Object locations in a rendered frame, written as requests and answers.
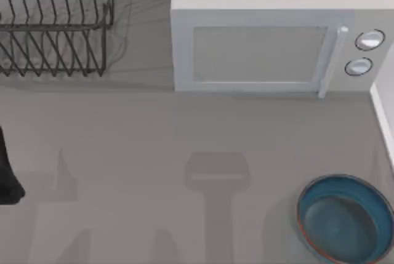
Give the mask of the microwave oven door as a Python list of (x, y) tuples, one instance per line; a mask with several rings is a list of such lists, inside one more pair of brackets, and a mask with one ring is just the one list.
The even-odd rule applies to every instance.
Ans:
[(341, 10), (171, 11), (174, 85), (190, 92), (317, 92)]

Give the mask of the small microwave knob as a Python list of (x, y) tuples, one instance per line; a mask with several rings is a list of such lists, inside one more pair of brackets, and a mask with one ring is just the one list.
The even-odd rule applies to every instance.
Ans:
[(345, 72), (349, 76), (362, 76), (368, 73), (374, 66), (371, 59), (363, 57), (349, 61), (345, 66)]

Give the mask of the blue bowl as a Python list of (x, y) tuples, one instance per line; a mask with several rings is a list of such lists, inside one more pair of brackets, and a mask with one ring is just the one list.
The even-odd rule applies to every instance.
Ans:
[(394, 209), (374, 185), (346, 174), (309, 181), (297, 197), (300, 238), (325, 264), (376, 264), (394, 249)]

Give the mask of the large microwave knob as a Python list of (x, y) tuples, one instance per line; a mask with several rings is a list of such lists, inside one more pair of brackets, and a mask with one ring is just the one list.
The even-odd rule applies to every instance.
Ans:
[(381, 30), (371, 30), (360, 33), (355, 39), (355, 46), (362, 51), (378, 48), (385, 41), (385, 34)]

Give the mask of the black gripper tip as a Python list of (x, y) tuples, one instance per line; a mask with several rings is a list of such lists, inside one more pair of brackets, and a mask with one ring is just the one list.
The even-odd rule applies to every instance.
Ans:
[(10, 165), (4, 133), (0, 126), (0, 206), (16, 205), (25, 194), (25, 189)]

